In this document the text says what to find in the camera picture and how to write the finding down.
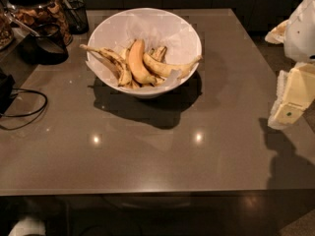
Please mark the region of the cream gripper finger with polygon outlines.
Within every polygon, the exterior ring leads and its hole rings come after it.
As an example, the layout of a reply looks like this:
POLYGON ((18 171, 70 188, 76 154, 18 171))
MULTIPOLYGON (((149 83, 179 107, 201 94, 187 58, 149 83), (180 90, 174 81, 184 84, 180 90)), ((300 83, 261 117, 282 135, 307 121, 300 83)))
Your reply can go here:
POLYGON ((287 23, 288 20, 285 20, 270 30, 265 36, 265 40, 272 44, 284 43, 287 23))
POLYGON ((268 126, 282 130, 293 125, 315 99, 315 65, 298 62, 289 71, 280 71, 277 80, 277 100, 274 102, 268 126))

